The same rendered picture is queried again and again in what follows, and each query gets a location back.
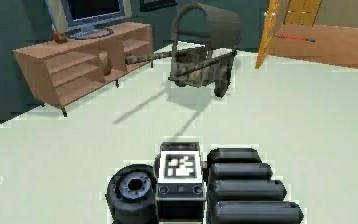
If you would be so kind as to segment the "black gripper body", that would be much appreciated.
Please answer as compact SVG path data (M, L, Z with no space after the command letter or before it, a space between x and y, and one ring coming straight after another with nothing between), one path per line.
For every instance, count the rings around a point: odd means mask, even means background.
M132 164L117 171L105 194L113 224L158 224L154 169Z

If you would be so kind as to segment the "brown wooden television stand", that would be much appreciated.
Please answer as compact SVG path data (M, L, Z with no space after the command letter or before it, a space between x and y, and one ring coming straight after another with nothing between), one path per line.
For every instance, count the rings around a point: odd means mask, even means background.
M151 54L152 26L124 22L111 27L109 36L44 42L14 51L33 96L60 110L74 101L140 68L128 65L127 56Z

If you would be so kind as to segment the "grey covered wooden cart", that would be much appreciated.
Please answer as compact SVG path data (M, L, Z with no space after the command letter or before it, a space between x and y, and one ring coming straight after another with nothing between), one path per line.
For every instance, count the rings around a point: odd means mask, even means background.
M203 13L208 22L208 32L180 28L183 18L193 10ZM204 45L179 50L181 35L201 38ZM231 84L232 67L241 40L242 23L238 14L206 4L190 3L182 7L174 17L171 26L172 49L169 52L127 56L125 63L153 63L170 57L170 81L178 87L202 87L214 83L214 95L223 98Z

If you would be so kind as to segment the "small red brown statue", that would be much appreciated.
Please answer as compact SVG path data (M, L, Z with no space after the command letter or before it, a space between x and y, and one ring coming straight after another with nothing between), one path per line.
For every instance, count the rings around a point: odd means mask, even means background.
M55 28L55 26L52 26L52 35L53 39L58 44L63 44L68 41L67 37L64 34L59 34Z

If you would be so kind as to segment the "grey television set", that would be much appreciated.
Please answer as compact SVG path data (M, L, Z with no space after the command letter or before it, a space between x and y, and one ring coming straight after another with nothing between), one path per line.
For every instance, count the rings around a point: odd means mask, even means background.
M72 40L98 39L114 33L111 28L98 29L125 17L123 0L44 0L58 35Z

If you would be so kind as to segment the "red pencil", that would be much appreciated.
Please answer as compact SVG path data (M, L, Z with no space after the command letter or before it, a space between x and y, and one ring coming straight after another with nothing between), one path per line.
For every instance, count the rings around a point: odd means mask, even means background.
M281 39L290 39L290 40L305 41L305 42L312 42L312 43L316 42L315 39L298 37L298 36L279 35L277 37Z

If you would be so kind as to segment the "dark framed wall picture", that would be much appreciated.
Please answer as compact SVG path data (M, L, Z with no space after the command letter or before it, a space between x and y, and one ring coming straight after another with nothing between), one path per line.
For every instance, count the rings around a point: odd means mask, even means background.
M139 9L141 12L154 11L176 5L177 0L139 0Z

